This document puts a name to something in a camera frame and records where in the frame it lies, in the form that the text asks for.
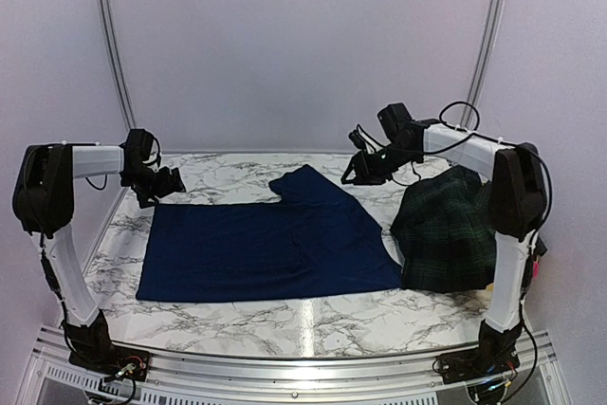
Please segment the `navy blue t-shirt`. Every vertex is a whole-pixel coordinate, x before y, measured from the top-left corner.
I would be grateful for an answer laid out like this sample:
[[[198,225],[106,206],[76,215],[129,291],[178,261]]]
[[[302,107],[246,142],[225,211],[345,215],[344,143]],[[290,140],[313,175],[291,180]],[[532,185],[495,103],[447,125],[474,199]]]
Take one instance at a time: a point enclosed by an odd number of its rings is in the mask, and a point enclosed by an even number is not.
[[[136,298],[280,301],[398,288],[380,224],[309,165],[268,184],[271,203],[156,207]]]

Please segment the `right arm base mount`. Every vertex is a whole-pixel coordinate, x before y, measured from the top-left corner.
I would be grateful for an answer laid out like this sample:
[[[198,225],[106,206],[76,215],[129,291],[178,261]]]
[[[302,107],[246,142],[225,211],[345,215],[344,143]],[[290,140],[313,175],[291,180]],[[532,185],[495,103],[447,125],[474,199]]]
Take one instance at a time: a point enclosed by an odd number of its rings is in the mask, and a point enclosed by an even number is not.
[[[432,369],[442,377],[445,384],[492,377],[517,370],[520,367],[515,349],[502,355],[483,353],[480,348],[470,348],[439,355]]]

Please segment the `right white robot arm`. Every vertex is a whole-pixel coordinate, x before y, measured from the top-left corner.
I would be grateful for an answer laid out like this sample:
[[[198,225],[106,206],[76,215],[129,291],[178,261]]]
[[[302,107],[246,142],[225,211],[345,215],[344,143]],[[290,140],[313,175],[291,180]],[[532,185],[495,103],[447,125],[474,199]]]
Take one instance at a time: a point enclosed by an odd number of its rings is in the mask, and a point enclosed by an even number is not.
[[[403,120],[391,128],[390,144],[378,149],[360,127],[349,135],[358,148],[341,181],[381,185],[407,163],[440,156],[466,175],[490,182],[487,221],[495,244],[491,302],[474,349],[440,356],[450,369],[467,365],[480,375],[510,362],[526,331],[523,307],[533,276],[539,229],[551,208],[551,181],[534,145],[513,144],[440,120]]]

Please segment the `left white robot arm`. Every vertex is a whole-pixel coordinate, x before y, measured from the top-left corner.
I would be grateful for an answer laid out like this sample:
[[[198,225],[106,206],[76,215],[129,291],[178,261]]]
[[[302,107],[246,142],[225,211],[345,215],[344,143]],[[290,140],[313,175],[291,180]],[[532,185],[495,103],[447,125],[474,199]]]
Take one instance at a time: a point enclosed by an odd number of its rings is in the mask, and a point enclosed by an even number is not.
[[[120,351],[84,281],[71,222],[75,180],[109,175],[118,175],[143,209],[186,190],[178,169],[162,165],[156,138],[135,130],[121,145],[62,142],[27,147],[12,197],[13,212],[36,245],[48,286],[62,308],[70,350],[101,372],[119,365]]]

